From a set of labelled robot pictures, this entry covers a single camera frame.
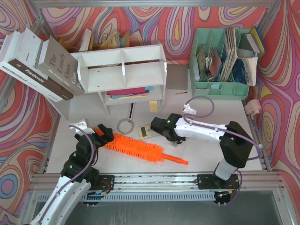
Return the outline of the masking tape roll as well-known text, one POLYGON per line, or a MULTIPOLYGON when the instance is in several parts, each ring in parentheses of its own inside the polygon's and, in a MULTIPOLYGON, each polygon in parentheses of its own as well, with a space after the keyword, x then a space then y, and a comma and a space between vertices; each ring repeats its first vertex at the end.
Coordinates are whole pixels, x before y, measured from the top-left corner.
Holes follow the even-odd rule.
POLYGON ((135 128, 134 123, 131 119, 121 119, 117 124, 117 130, 120 134, 130 134, 135 128))

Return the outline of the orange microfiber duster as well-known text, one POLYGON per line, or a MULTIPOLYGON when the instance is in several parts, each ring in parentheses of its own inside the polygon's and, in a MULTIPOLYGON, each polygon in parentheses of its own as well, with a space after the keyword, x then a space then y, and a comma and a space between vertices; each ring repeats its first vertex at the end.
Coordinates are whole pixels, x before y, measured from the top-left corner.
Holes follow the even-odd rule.
POLYGON ((164 149, 152 143, 136 140, 121 134, 113 133, 114 140, 105 145, 108 150, 126 154, 151 163, 169 160, 178 164, 188 165, 188 161, 164 154, 164 149))

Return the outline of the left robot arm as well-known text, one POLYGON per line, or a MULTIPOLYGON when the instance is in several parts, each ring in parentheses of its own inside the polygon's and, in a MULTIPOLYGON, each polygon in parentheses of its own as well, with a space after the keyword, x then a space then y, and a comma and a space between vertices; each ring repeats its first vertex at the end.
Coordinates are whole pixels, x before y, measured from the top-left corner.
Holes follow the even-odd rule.
POLYGON ((113 175, 100 175, 93 167, 99 148, 114 140, 113 130, 103 124, 97 126, 102 134, 88 126, 86 120, 69 125, 75 131, 76 150, 64 163, 57 184, 41 211, 30 222, 32 225, 63 225, 89 190, 104 195, 114 188, 113 175))

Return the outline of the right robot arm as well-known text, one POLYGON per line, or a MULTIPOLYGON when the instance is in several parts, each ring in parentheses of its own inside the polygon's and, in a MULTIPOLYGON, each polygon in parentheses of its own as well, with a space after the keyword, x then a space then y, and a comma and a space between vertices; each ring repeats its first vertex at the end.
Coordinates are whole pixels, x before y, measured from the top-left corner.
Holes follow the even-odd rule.
POLYGON ((228 181, 231 174, 239 168, 244 168, 251 158, 250 152, 255 146, 260 149, 242 126, 230 121, 227 125, 209 124, 189 118, 184 115, 172 113, 167 119, 155 117, 150 123, 154 132, 165 137, 168 141, 177 144, 186 138, 195 138, 219 144, 223 159, 215 168, 213 178, 215 181, 228 181))

